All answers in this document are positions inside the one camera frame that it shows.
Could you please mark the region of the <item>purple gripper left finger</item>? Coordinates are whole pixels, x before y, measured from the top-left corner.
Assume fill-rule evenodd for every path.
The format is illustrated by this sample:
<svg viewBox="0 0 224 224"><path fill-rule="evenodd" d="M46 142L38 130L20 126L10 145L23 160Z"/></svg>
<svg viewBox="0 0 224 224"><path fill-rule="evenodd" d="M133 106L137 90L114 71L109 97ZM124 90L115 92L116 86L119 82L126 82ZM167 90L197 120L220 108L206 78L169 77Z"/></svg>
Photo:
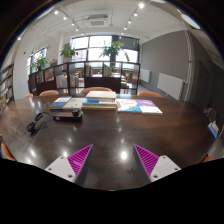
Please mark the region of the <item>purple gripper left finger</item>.
<svg viewBox="0 0 224 224"><path fill-rule="evenodd" d="M76 183L86 165L92 148L93 145L88 145L68 157L59 156L46 168L46 171Z"/></svg>

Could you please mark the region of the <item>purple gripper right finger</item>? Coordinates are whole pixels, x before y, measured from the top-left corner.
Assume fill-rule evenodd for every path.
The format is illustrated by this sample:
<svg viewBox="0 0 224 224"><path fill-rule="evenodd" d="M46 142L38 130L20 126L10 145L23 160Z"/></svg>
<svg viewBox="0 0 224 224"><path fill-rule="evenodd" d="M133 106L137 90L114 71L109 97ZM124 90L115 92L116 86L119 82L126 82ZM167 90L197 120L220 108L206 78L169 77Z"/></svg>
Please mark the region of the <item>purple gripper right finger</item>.
<svg viewBox="0 0 224 224"><path fill-rule="evenodd" d="M180 170L180 167L166 155L157 156L139 145L134 145L134 149L140 167L149 182L155 182Z"/></svg>

